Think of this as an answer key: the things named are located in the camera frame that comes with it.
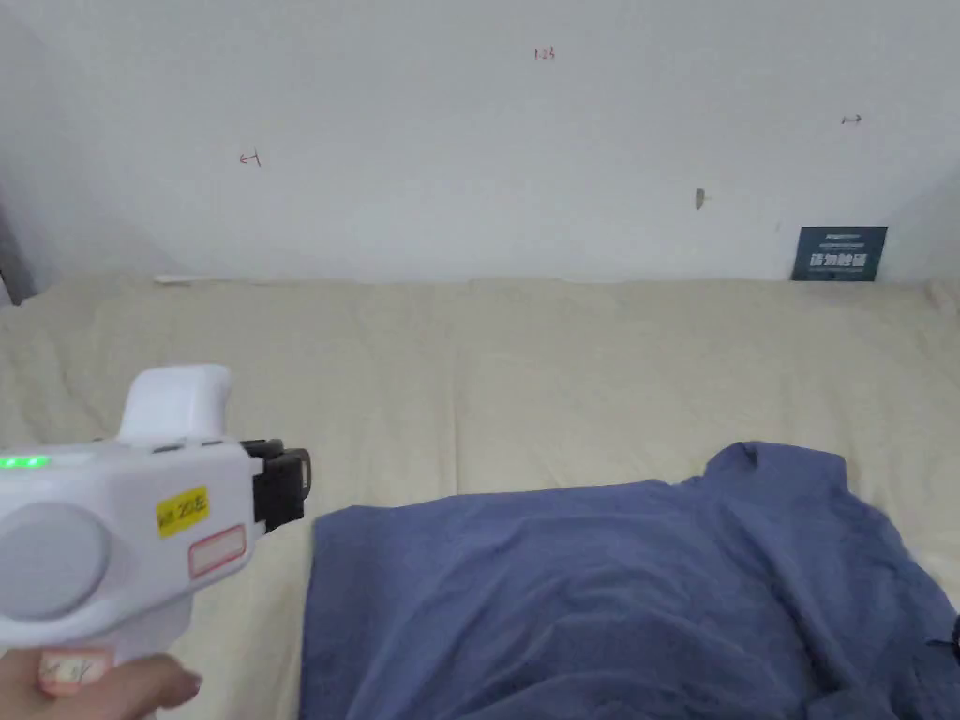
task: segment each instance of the bed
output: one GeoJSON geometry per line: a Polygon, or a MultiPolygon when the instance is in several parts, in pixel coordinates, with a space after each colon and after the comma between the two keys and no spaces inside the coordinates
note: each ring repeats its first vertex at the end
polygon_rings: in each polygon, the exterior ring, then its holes
{"type": "MultiPolygon", "coordinates": [[[[728,444],[839,453],[960,603],[960,283],[67,282],[0,310],[0,444],[115,433],[146,368],[223,363],[228,431],[309,448],[308,515],[680,481],[728,444]]],[[[201,593],[182,718],[297,714],[310,523],[201,593]]],[[[331,593],[338,588],[331,587],[331,593]]]]}

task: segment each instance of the wall mark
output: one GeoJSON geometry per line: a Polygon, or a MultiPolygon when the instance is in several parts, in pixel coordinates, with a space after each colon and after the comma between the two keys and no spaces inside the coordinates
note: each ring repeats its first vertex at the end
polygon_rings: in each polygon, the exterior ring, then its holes
{"type": "Polygon", "coordinates": [[[240,162],[246,165],[247,160],[256,160],[256,166],[263,167],[263,165],[260,164],[260,155],[257,154],[256,148],[253,148],[253,155],[248,155],[246,157],[243,157],[243,153],[240,154],[240,162]]]}

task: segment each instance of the red-bordered label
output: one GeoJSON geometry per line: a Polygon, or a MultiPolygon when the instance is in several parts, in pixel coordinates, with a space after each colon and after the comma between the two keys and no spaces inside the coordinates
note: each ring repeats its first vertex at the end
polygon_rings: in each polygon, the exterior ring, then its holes
{"type": "Polygon", "coordinates": [[[198,540],[190,545],[190,579],[196,580],[213,572],[247,552],[247,529],[234,525],[222,533],[198,540]]]}
{"type": "Polygon", "coordinates": [[[63,697],[100,680],[112,667],[113,651],[108,648],[46,648],[37,680],[48,695],[63,697]]]}

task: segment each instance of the gray circular button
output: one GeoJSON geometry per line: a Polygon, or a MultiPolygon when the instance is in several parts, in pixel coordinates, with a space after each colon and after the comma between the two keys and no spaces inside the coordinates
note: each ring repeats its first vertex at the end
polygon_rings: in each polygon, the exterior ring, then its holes
{"type": "Polygon", "coordinates": [[[52,620],[78,608],[107,572],[109,535],[70,505],[28,505],[0,521],[0,614],[52,620]]]}

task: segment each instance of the black nozzle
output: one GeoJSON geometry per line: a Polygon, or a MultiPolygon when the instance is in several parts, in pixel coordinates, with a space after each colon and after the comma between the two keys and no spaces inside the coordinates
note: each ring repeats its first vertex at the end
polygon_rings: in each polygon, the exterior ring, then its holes
{"type": "Polygon", "coordinates": [[[281,440],[246,440],[240,445],[253,458],[263,459],[263,472],[253,477],[253,520],[266,532],[303,519],[303,501],[313,485],[310,453],[284,448],[281,440]]]}

